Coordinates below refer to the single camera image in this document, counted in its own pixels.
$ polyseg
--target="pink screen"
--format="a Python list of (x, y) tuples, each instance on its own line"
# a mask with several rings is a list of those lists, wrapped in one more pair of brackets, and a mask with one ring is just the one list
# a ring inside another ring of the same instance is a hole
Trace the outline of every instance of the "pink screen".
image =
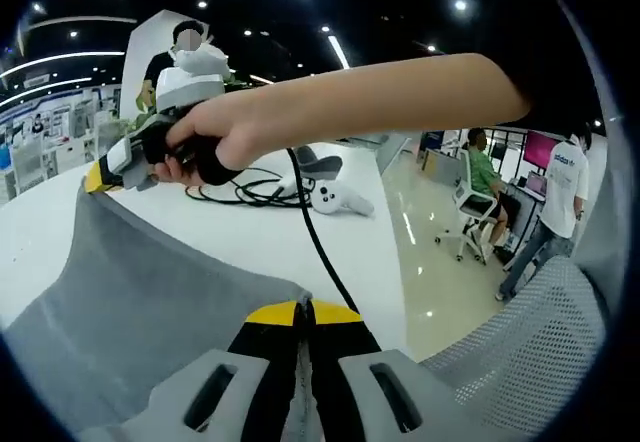
[(523, 158), (533, 165), (546, 169), (547, 165), (549, 165), (551, 151), (557, 143), (558, 141), (555, 139), (530, 131), (527, 134)]

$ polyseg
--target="ceiling light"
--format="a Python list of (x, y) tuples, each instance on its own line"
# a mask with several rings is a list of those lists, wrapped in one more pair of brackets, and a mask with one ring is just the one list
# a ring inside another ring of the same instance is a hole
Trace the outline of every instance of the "ceiling light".
[(342, 47), (340, 47), (340, 42), (334, 35), (329, 36), (329, 42), (331, 43), (331, 47), (336, 52), (338, 59), (340, 59), (340, 63), (342, 64), (343, 69), (349, 68), (349, 63), (347, 62), (347, 58), (344, 56), (344, 52), (342, 51)]
[(52, 60), (59, 59), (67, 59), (70, 57), (102, 57), (102, 56), (117, 56), (124, 55), (124, 52), (74, 52), (71, 54), (61, 54), (61, 55), (52, 55), (51, 57), (45, 57), (44, 59), (32, 60), (31, 62), (27, 62), (22, 65), (17, 65), (5, 72), (0, 74), (0, 77), (6, 77), (9, 74), (13, 74), (19, 70), (25, 69), (27, 67), (31, 67), (32, 65), (44, 64), (45, 62), (51, 62)]
[(36, 87), (35, 89), (27, 90), (21, 94), (14, 95), (13, 97), (9, 97), (8, 99), (3, 100), (2, 102), (0, 102), (0, 107), (13, 102), (14, 100), (18, 100), (19, 98), (24, 97), (26, 95), (33, 94), (35, 92), (40, 92), (41, 90), (53, 89), (54, 87), (59, 87), (61, 85), (76, 84), (78, 82), (88, 82), (90, 80), (91, 80), (91, 77), (85, 77), (83, 79), (65, 80), (62, 82), (56, 82), (54, 84), (43, 85), (42, 87)]
[(257, 80), (258, 82), (263, 82), (265, 84), (273, 84), (273, 82), (271, 82), (270, 80), (263, 79), (262, 77), (258, 77), (257, 75), (249, 74), (249, 77), (251, 77), (253, 80)]

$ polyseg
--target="white vr controller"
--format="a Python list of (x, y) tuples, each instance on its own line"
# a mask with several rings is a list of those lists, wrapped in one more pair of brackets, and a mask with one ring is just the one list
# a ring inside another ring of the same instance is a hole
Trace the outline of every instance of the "white vr controller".
[(369, 217), (373, 204), (349, 187), (335, 180), (319, 180), (311, 192), (311, 205), (316, 212), (329, 215), (339, 210), (352, 210)]

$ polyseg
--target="green shirt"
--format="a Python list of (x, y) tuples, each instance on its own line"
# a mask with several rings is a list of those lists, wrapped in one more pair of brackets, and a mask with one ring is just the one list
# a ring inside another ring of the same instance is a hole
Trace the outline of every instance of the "green shirt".
[(469, 147), (469, 166), (471, 168), (471, 188), (481, 194), (494, 196), (491, 184), (500, 176), (493, 170), (491, 159), (475, 147)]

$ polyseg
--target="glossy floor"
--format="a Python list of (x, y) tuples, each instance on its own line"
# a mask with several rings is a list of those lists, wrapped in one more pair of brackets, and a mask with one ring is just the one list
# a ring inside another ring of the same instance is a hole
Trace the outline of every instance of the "glossy floor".
[(407, 340), (415, 359), (423, 360), (502, 309), (494, 294), (505, 273), (495, 257), (484, 266), (467, 250), (458, 262), (455, 241), (435, 243), (457, 223), (453, 189), (427, 179), (413, 155), (403, 153), (382, 179), (402, 271)]

